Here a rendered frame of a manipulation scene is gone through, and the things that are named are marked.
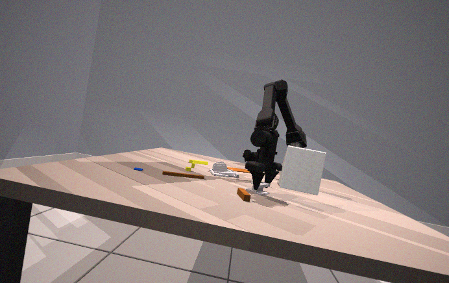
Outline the orange rectangular block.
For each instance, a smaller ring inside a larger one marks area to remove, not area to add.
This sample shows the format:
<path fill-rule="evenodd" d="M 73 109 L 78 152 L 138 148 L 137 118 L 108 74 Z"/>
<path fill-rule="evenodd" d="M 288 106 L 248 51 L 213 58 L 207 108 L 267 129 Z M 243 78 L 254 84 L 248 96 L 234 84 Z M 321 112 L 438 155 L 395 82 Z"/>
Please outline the orange rectangular block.
<path fill-rule="evenodd" d="M 250 196 L 251 195 L 246 190 L 244 190 L 243 188 L 238 188 L 237 189 L 237 194 L 241 197 L 241 199 L 243 201 L 250 202 Z"/>

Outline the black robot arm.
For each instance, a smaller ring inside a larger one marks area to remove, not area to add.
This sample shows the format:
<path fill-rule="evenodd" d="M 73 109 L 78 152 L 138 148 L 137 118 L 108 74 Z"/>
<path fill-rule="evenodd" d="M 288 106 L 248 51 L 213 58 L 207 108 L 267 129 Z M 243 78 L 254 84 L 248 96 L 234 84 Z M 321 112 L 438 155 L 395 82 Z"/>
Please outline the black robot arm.
<path fill-rule="evenodd" d="M 262 110 L 258 113 L 254 132 L 250 137 L 250 141 L 254 146 L 276 149 L 278 137 L 280 136 L 276 130 L 279 123 L 279 119 L 275 114 L 275 104 L 277 102 L 287 127 L 285 135 L 286 145 L 300 148 L 307 147 L 306 135 L 301 127 L 295 123 L 287 100 L 287 92 L 287 82 L 284 80 L 264 85 Z M 258 160 L 259 153 L 258 150 L 257 152 L 245 150 L 243 153 L 245 162 Z"/>

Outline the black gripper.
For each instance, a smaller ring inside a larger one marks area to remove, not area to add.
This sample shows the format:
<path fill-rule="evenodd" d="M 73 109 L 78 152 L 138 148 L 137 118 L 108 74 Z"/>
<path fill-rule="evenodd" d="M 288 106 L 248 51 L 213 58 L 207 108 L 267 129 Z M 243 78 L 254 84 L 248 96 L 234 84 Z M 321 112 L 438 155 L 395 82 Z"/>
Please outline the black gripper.
<path fill-rule="evenodd" d="M 245 164 L 245 169 L 252 175 L 254 190 L 258 189 L 264 176 L 265 182 L 270 184 L 279 171 L 282 170 L 282 165 L 274 162 L 274 156 L 277 154 L 276 149 L 260 147 L 258 152 L 260 152 L 258 160 L 255 162 L 248 161 Z"/>

